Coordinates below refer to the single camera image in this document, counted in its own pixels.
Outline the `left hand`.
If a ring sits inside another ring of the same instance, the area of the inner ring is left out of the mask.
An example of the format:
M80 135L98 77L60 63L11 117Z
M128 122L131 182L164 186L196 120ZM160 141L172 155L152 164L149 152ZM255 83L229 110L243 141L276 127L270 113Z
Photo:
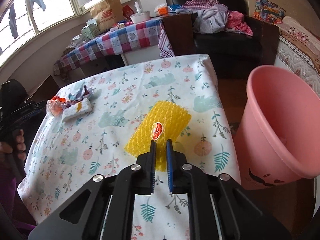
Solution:
M24 143L24 131L22 129L19 130L17 136L15 138L15 142L12 144L8 144L7 142L1 141L1 163L5 162L5 155L12 154L14 150L17 151L17 157L21 161L25 161L27 155L25 153L26 145Z

